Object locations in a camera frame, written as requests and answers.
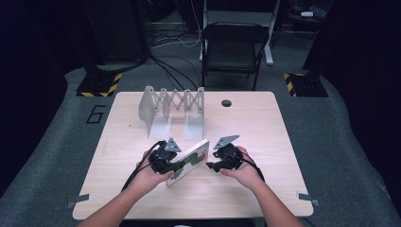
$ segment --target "chair leg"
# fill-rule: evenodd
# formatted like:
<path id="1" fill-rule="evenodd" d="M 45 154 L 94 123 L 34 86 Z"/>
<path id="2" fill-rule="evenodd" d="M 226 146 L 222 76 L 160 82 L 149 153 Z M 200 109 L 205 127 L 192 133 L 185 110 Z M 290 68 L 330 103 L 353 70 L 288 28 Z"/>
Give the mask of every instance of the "chair leg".
<path id="1" fill-rule="evenodd" d="M 204 87 L 204 75 L 206 74 L 205 70 L 201 69 L 201 87 Z"/>
<path id="2" fill-rule="evenodd" d="M 254 80 L 253 80 L 253 87 L 252 90 L 254 91 L 256 89 L 256 83 L 257 83 L 257 77 L 259 76 L 259 71 L 256 71 L 254 73 Z"/>

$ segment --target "hand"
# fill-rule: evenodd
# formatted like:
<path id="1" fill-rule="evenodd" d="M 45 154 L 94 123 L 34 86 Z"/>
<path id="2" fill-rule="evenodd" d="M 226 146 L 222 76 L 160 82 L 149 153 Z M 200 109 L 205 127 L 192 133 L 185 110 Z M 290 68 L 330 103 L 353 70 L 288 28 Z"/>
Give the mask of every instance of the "hand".
<path id="1" fill-rule="evenodd" d="M 148 192 L 153 190 L 157 184 L 166 181 L 170 177 L 173 176 L 174 171 L 171 170 L 165 174 L 158 174 L 154 172 L 154 170 L 151 168 L 151 166 L 148 166 L 149 161 L 148 157 L 145 159 L 144 163 L 141 164 L 140 168 L 144 167 L 141 171 L 139 171 L 136 176 L 132 179 L 132 182 L 128 186 L 128 188 L 131 190 L 134 188 L 134 190 L 139 190 L 140 193 L 143 195 L 146 195 Z"/>
<path id="2" fill-rule="evenodd" d="M 238 146 L 237 148 L 242 153 L 248 154 L 248 151 L 243 147 Z M 253 162 L 247 155 L 243 155 L 243 158 L 250 162 Z M 265 184 L 259 177 L 259 174 L 257 174 L 256 169 L 254 169 L 253 166 L 249 165 L 246 162 L 243 162 L 238 169 L 231 170 L 222 168 L 219 172 L 225 176 L 236 178 L 236 180 L 239 181 L 239 183 L 249 188 L 251 191 L 254 191 L 254 189 L 260 183 Z"/>

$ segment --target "chair seat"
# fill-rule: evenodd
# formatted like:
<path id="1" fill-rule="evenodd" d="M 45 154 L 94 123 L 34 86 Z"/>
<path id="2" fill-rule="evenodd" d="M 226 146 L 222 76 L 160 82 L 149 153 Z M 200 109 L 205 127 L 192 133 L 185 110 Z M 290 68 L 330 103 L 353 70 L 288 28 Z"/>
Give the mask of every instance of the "chair seat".
<path id="1" fill-rule="evenodd" d="M 207 44 L 207 67 L 210 70 L 254 71 L 256 65 L 254 44 L 209 41 Z"/>

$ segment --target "chair back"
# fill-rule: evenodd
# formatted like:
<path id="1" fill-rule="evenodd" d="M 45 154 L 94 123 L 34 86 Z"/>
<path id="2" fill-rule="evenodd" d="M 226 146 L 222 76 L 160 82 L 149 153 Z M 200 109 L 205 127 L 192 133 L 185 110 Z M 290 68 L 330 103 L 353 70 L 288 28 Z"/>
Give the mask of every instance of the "chair back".
<path id="1" fill-rule="evenodd" d="M 269 29 L 257 24 L 217 22 L 203 30 L 202 39 L 262 44 L 269 40 Z"/>

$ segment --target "finger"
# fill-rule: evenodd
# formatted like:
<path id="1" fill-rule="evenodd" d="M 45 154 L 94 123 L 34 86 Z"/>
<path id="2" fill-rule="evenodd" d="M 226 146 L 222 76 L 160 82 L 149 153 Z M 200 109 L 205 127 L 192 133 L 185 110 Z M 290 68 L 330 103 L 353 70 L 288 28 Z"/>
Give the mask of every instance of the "finger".
<path id="1" fill-rule="evenodd" d="M 248 154 L 248 151 L 245 148 L 243 148 L 241 146 L 236 146 L 236 147 L 239 149 L 239 151 Z"/>
<path id="2" fill-rule="evenodd" d="M 166 181 L 166 180 L 170 179 L 173 175 L 174 175 L 174 171 L 170 170 L 167 173 L 159 175 L 159 176 L 161 178 L 161 181 Z"/>
<path id="3" fill-rule="evenodd" d="M 235 172 L 231 169 L 221 168 L 219 173 L 227 177 L 233 177 L 233 178 L 235 177 Z"/>

